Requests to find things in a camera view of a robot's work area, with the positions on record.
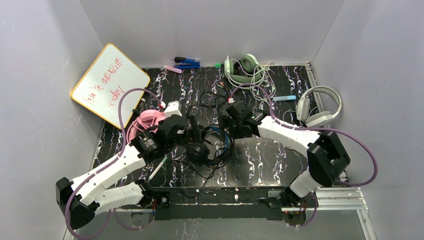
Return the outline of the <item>black blue headphones with cable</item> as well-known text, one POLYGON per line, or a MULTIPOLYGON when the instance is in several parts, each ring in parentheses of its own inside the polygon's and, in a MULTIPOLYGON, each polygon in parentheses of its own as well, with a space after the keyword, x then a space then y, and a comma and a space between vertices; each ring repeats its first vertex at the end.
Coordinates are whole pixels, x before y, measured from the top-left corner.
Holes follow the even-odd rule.
MULTIPOLYGON (((219 107, 223 106, 226 100, 228 99, 230 92, 222 84, 219 87, 224 90, 224 94, 212 91, 205 91, 201 93, 198 99, 198 103, 187 107, 186 117, 188 117, 188 115, 193 115, 193 109, 197 107, 213 108, 215 110, 218 110, 219 107)), ((198 176, 203 179, 203 184, 201 188, 195 194, 192 195, 189 195, 180 186, 177 186, 177 189, 182 193, 182 195, 189 199, 195 199, 196 197, 198 197, 202 193, 202 190, 204 189, 208 181, 214 177, 215 172, 218 169, 221 169, 228 165, 233 155, 234 140, 232 138, 229 138, 229 135, 225 130, 220 130, 217 124, 212 124, 208 126, 199 125, 199 127, 201 129, 202 136, 201 142, 191 142, 185 145, 184 149, 188 161, 180 161, 182 165, 185 165, 188 168, 192 169, 198 176), (211 152, 207 147, 207 144, 212 145, 212 143, 205 139, 206 135, 210 132, 216 132, 218 134, 224 135, 224 139, 222 140, 223 146, 219 147, 215 151, 212 158, 210 158, 211 152), (203 176, 201 173, 198 172, 193 163, 198 163, 204 167, 209 168, 209 175, 203 176)))

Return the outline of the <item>pink headphones with cable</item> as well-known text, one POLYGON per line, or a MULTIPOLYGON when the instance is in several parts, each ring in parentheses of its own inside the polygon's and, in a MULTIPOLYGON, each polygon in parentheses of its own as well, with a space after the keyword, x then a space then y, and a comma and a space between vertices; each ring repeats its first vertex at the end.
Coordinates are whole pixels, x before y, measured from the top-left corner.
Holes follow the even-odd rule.
POLYGON ((144 131, 150 127, 159 125, 160 121, 165 119, 165 114, 155 109, 144 110, 140 115, 130 124, 127 134, 126 142, 130 143, 138 132, 144 131))

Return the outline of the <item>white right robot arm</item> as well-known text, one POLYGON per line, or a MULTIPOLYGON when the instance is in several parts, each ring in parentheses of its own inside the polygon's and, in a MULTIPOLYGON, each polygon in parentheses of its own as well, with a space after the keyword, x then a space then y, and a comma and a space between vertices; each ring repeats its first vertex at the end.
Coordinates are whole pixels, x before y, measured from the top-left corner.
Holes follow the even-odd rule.
POLYGON ((284 204, 296 204, 321 187, 332 187, 350 163, 343 144, 333 131, 300 130, 271 116, 269 111, 254 112, 242 101, 218 109, 218 125, 230 138, 257 136, 283 144, 302 154, 308 169, 275 197, 284 204))

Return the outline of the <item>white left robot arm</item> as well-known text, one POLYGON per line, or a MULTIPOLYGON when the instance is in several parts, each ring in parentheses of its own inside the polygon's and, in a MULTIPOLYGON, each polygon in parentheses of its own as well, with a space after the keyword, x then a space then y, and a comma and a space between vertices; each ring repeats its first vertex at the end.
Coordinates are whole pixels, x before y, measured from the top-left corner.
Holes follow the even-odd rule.
POLYGON ((179 101, 170 102, 164 119, 152 130, 139 132, 121 152, 79 177, 63 177, 56 182, 56 203, 71 230, 84 227, 102 212, 152 201, 153 191, 146 180, 122 187, 112 185, 189 142, 187 119, 181 107, 179 101))

